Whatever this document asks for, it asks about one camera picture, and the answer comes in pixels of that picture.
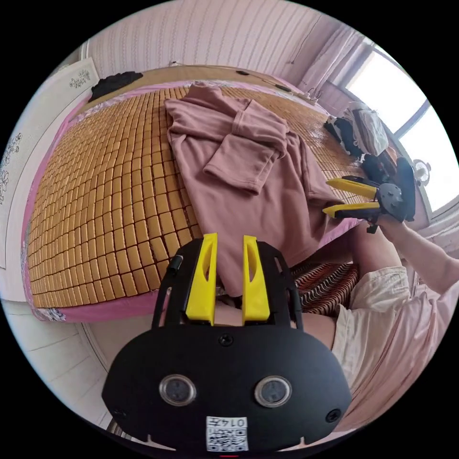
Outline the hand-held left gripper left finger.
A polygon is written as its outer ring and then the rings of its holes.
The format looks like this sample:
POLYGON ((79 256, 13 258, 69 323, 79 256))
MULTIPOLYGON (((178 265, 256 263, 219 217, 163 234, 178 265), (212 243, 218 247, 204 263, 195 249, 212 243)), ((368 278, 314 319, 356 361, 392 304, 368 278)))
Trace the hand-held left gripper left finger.
POLYGON ((218 234, 203 236, 185 309, 190 321, 214 325, 218 234))

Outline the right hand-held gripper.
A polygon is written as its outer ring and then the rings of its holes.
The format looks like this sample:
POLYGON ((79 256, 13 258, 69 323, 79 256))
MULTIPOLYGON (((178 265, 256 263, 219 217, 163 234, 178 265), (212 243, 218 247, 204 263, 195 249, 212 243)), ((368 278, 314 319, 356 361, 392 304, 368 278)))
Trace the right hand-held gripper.
POLYGON ((333 178, 326 183, 335 189, 353 193, 365 198, 372 198, 372 202, 357 204, 338 204, 322 211, 335 219, 366 219, 367 233, 375 234, 378 219, 381 215, 389 215, 398 222, 407 220, 407 203, 401 189, 391 183, 381 185, 375 182, 360 183, 346 178, 333 178))

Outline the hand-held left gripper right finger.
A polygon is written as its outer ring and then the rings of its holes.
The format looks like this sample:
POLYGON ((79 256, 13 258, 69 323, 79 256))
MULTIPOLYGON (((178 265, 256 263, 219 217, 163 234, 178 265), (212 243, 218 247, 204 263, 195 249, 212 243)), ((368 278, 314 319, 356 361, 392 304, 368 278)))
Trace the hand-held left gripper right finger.
POLYGON ((267 322, 269 300, 258 242, 254 236, 243 236, 242 321, 267 322))

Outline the person's right hand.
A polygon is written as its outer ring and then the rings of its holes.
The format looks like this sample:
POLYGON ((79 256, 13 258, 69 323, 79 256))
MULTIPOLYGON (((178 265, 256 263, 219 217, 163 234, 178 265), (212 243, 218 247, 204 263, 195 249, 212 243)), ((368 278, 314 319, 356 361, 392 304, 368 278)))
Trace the person's right hand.
POLYGON ((408 230, 404 222, 400 222, 388 214, 379 216, 377 224, 384 236, 391 242, 396 241, 408 230))

